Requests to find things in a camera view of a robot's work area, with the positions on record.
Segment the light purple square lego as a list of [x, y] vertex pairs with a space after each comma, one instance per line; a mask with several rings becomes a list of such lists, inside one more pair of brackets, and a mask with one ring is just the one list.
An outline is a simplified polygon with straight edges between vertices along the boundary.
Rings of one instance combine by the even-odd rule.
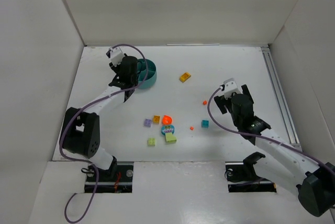
[[144, 122], [143, 122], [143, 125], [145, 127], [151, 127], [151, 125], [152, 125], [152, 119], [145, 119]]

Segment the yellow square lego brick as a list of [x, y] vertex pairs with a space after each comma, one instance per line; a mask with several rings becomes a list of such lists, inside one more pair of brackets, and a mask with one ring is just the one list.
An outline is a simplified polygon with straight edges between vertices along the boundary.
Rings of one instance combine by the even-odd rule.
[[158, 124], [160, 122], [160, 116], [154, 115], [152, 121], [154, 124]]

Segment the orange round lego piece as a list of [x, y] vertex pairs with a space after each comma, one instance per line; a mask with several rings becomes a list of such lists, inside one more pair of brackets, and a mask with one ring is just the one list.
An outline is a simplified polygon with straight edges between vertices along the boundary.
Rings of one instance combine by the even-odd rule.
[[162, 124], [163, 125], [171, 125], [173, 122], [173, 119], [168, 116], [168, 115], [164, 115], [163, 118], [162, 118]]

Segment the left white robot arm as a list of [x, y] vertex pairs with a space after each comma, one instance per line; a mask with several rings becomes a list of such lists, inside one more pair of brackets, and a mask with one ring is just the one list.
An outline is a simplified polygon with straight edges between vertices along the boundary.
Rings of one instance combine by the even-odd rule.
[[62, 156], [66, 150], [102, 171], [114, 168], [116, 158], [100, 145], [101, 113], [110, 112], [133, 94], [138, 85], [137, 63], [137, 58], [123, 55], [121, 62], [113, 67], [116, 76], [102, 94], [82, 108], [66, 110], [59, 143]]

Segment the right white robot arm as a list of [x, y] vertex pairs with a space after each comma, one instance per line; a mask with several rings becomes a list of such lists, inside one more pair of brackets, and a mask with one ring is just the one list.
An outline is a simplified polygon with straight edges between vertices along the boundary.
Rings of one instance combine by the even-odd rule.
[[236, 130], [214, 123], [221, 129], [240, 135], [262, 150], [243, 160], [250, 178], [265, 178], [298, 198], [302, 207], [315, 217], [334, 208], [334, 165], [324, 163], [298, 150], [257, 117], [254, 101], [246, 85], [234, 81], [218, 87], [209, 102], [215, 102], [222, 114], [229, 113]]

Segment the teal round divided container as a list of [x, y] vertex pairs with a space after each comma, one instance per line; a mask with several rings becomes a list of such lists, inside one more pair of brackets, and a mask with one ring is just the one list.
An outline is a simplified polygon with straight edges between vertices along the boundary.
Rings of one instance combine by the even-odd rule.
[[142, 83], [139, 89], [151, 88], [157, 80], [157, 68], [154, 62], [147, 59], [139, 59], [137, 61], [137, 78], [138, 82]]

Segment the teal lego brick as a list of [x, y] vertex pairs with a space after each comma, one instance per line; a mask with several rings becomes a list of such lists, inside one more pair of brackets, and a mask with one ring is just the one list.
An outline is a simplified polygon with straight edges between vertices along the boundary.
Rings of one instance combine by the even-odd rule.
[[209, 127], [209, 121], [208, 120], [202, 120], [201, 121], [201, 127], [202, 128], [208, 128]]

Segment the light green sloped lego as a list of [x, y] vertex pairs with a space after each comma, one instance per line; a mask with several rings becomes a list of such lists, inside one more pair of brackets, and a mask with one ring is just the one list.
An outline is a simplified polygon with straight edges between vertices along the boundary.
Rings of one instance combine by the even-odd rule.
[[176, 143], [177, 138], [171, 132], [168, 132], [165, 134], [165, 141], [167, 144], [173, 144]]

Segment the light green square lego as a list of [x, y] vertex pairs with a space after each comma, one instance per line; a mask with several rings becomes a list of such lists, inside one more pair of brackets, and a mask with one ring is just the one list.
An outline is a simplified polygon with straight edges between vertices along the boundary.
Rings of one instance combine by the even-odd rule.
[[156, 144], [156, 139], [155, 138], [149, 138], [147, 141], [148, 146], [154, 147]]

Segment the aluminium rail right edge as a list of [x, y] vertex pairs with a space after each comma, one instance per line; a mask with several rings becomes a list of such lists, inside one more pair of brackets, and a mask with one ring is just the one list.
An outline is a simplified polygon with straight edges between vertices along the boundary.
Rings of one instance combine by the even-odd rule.
[[299, 137], [297, 135], [297, 132], [296, 132], [296, 129], [293, 123], [293, 119], [291, 117], [287, 101], [285, 99], [285, 95], [284, 95], [284, 92], [283, 92], [283, 89], [280, 83], [279, 76], [275, 68], [275, 64], [274, 64], [274, 61], [273, 61], [273, 58], [270, 52], [270, 48], [261, 47], [261, 52], [263, 54], [264, 62], [265, 62], [265, 65], [266, 65], [266, 68], [267, 68], [267, 71], [268, 71], [268, 74], [271, 80], [271, 84], [272, 84], [273, 91], [276, 97], [276, 101], [278, 103], [278, 106], [281, 112], [281, 117], [285, 125], [285, 130], [286, 130], [288, 140], [293, 147], [301, 151], [302, 147], [299, 141]]

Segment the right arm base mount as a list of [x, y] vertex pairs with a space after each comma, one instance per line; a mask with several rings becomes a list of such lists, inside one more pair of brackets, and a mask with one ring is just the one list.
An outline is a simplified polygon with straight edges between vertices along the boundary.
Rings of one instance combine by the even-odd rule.
[[276, 185], [262, 177], [256, 175], [254, 165], [262, 158], [264, 154], [255, 152], [243, 161], [226, 162], [225, 178], [228, 183], [229, 193], [276, 193]]

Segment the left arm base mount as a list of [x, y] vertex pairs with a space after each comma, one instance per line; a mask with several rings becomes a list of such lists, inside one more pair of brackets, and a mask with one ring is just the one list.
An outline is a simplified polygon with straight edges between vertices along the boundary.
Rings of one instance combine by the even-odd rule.
[[[96, 193], [132, 193], [133, 162], [119, 162], [113, 160], [109, 170], [99, 169], [99, 180]], [[84, 192], [92, 193], [96, 183], [96, 174], [91, 165], [82, 168], [81, 172], [86, 175]]]

